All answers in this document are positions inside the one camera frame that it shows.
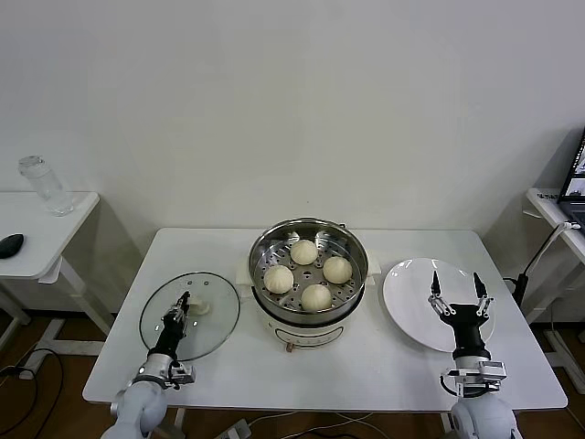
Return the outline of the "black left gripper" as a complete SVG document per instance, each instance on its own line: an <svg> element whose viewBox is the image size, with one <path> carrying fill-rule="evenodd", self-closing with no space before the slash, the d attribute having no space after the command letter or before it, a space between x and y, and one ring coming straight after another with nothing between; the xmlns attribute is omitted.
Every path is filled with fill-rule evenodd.
<svg viewBox="0 0 585 439"><path fill-rule="evenodd" d="M186 336L186 316L189 310L190 292L185 291L163 317L164 328L157 340L157 352L175 355L179 342Z"/></svg>

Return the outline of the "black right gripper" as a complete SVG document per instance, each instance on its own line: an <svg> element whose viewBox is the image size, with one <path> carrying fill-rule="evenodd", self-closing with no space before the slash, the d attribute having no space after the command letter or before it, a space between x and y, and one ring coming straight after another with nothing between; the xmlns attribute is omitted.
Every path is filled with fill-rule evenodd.
<svg viewBox="0 0 585 439"><path fill-rule="evenodd" d="M428 302L441 321L452 328L455 352L486 352L480 328L489 319L488 310L494 298L487 293L478 273L473 273L473 282L477 305L450 305L442 298L438 274L433 272Z"/></svg>

